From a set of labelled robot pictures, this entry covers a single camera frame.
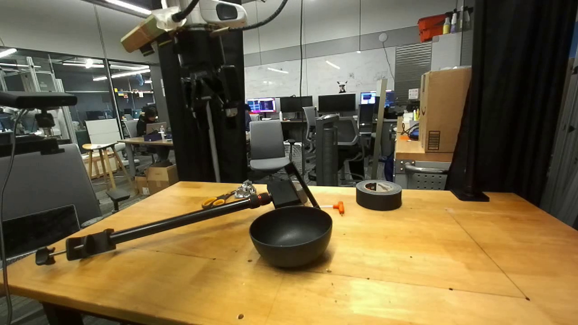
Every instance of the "scissors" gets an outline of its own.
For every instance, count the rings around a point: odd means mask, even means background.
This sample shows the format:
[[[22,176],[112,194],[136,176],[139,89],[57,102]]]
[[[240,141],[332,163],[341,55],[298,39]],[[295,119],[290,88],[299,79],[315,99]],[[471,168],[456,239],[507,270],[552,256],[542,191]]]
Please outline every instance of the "scissors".
[[[210,209],[214,208],[215,206],[223,205],[225,204],[225,202],[229,197],[235,194],[235,192],[237,192],[237,190],[227,192],[225,194],[219,195],[218,197],[208,198],[203,201],[203,204],[201,206],[203,207],[203,209]]]

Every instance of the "drawer handle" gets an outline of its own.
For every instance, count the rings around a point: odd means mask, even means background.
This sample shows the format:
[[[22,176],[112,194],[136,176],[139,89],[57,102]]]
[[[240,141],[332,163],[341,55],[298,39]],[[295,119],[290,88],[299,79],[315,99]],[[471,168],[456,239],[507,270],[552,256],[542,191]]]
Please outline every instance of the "drawer handle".
[[[449,171],[446,168],[429,168],[429,167],[415,167],[410,162],[404,164],[406,172],[412,173],[426,173],[426,174],[447,174]]]

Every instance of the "black tape roll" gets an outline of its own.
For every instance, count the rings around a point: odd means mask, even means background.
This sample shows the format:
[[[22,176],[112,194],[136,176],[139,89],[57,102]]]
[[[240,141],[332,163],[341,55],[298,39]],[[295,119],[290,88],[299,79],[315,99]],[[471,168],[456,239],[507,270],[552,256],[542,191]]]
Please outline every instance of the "black tape roll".
[[[377,211],[395,210],[401,206],[401,186],[385,180],[357,183],[357,204]]]

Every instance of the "wooden stool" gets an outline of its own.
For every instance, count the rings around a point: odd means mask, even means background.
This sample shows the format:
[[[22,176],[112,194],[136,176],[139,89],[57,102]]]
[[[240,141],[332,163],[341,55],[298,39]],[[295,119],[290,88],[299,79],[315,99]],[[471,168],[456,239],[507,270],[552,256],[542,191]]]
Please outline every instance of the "wooden stool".
[[[126,178],[128,179],[128,183],[131,185],[131,189],[134,189],[134,185],[132,184],[132,180],[131,177],[128,176],[127,170],[124,168],[123,162],[120,160],[120,157],[118,156],[118,153],[116,152],[116,149],[114,148],[114,145],[116,143],[107,143],[104,145],[96,145],[93,143],[85,143],[82,145],[82,149],[84,150],[88,150],[88,175],[89,177],[92,175],[92,153],[94,150],[98,150],[98,154],[101,157],[101,165],[102,165],[102,173],[106,173],[106,171],[108,170],[108,175],[110,177],[110,184],[112,186],[112,189],[116,189],[116,183],[114,182],[114,176],[112,175],[112,168],[110,167],[110,161],[108,159],[108,148],[112,149],[112,152],[114,153],[114,159],[116,159],[116,162],[118,163],[118,165],[120,166],[120,168],[123,170],[124,176],[126,176]]]

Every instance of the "cardboard box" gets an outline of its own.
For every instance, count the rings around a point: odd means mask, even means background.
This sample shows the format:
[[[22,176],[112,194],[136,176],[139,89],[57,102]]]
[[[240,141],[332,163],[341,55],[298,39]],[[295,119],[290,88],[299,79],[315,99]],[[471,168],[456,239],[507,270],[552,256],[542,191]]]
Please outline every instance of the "cardboard box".
[[[179,181],[177,166],[149,167],[146,171],[146,180],[151,195],[160,192]]]
[[[454,152],[471,77],[471,68],[422,75],[420,142],[425,152]]]
[[[149,184],[144,176],[135,177],[136,190],[139,194],[149,195]]]

